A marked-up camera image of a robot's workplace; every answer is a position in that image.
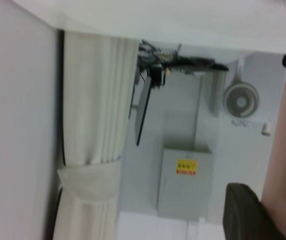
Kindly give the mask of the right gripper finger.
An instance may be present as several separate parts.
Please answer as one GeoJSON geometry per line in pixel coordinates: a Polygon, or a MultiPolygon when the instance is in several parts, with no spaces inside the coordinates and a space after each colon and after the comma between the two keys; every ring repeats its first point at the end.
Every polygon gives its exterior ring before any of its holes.
{"type": "Polygon", "coordinates": [[[226,186],[222,220],[227,240],[285,240],[255,192],[246,184],[226,186]]]}

